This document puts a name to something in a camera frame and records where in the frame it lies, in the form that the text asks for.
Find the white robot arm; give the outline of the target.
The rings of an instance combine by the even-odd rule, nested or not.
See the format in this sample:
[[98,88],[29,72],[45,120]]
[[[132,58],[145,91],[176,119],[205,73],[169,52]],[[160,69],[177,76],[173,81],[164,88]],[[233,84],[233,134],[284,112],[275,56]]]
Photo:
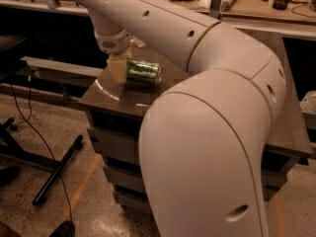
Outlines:
[[166,0],[76,0],[190,78],[151,105],[140,167],[161,237],[269,237],[261,162],[286,83],[277,56],[226,23]]

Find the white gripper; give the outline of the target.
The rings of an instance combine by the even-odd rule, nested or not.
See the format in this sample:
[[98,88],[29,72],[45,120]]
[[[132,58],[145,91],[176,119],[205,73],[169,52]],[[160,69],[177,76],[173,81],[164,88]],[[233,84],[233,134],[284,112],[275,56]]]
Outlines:
[[[99,49],[106,54],[122,54],[129,48],[129,58],[133,58],[134,40],[126,30],[112,35],[103,35],[94,31]],[[126,82],[126,61],[122,58],[110,57],[108,67],[118,83]]]

